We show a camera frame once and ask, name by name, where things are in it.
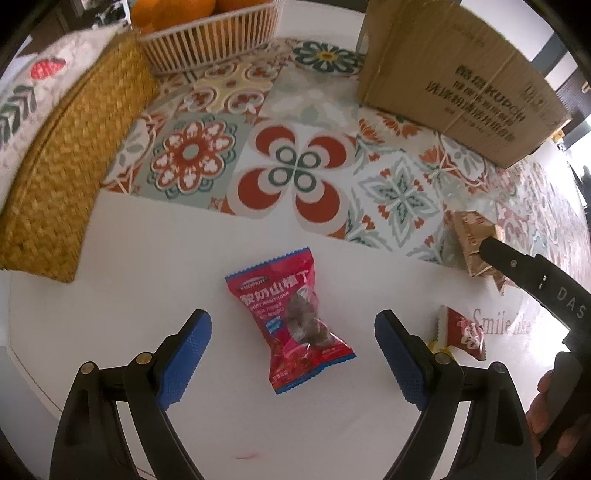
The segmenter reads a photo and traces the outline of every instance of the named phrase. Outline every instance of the red flower pattern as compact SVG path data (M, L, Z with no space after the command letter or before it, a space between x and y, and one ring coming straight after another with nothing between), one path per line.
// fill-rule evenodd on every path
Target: red flower pattern
M363 139L369 144L383 144L384 140L382 140L378 133L367 123L365 118L359 119L359 133L363 137Z
M421 131L421 127L409 122L405 118L394 118L393 116L383 112L378 112L377 115L382 119L382 123L388 127L389 130L394 132L397 137L414 137Z
M419 158L431 165L430 168L433 169L434 172L438 173L439 171L445 171L457 179L460 179L471 194L475 194L476 192L487 193L489 191L488 166L484 161L482 162L482 169L478 171L478 176L474 173L472 176L468 176L439 145L434 145L428 150L425 150L425 152L419 155ZM427 180L429 185L433 183L434 176L432 174L424 173L423 177Z
M215 179L225 168L221 155L233 148L234 137L226 135L220 120L190 123L182 132L164 140L166 151L152 160L157 173L155 185L160 190L177 186L181 193L192 193L202 179Z
M373 230L375 229L375 223L372 222L369 215L364 215L361 223L365 225L366 230Z
M39 60L31 67L31 78L33 80L44 80L53 77L65 66L66 61L63 59Z

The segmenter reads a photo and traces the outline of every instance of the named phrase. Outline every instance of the patterned tablecloth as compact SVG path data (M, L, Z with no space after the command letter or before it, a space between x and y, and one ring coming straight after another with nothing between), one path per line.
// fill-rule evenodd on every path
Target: patterned tablecloth
M281 38L165 77L103 186L254 220L281 212L278 228L295 218L310 232L459 268L450 215L477 210L514 248L591 289L587 226L535 155L502 170L445 135L360 107L362 64L349 50Z

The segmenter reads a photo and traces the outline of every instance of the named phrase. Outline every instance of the human hand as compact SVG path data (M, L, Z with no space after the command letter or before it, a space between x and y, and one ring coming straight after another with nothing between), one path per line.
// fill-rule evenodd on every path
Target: human hand
M546 394L550 389L552 380L552 370L546 372L538 382L538 392L540 392L530 405L529 411L525 414L527 425L530 428L531 440L534 447L534 454L540 454L541 445L538 434L543 432L550 421L550 414L546 405ZM576 447L583 434L584 426L574 425L564 431L558 441L557 451L560 456L568 457Z

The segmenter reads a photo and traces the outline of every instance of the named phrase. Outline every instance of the brown snack packet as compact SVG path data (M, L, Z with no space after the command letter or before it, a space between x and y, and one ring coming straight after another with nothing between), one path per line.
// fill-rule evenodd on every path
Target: brown snack packet
M486 237L492 236L497 240L504 240L502 228L488 221L478 212L453 212L453 225L462 246L468 274L472 278L478 275L491 275L502 294L506 277L479 255L480 243Z

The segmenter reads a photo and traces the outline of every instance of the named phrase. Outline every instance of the red snack bag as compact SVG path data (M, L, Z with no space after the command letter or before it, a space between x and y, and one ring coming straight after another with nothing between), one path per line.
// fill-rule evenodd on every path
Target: red snack bag
M277 394L355 358L318 318L314 279L309 248L226 277L228 288L251 311L271 347L269 381Z
M476 360L486 360L484 329L474 320L469 320L450 307L439 308L440 348L454 346L472 355Z

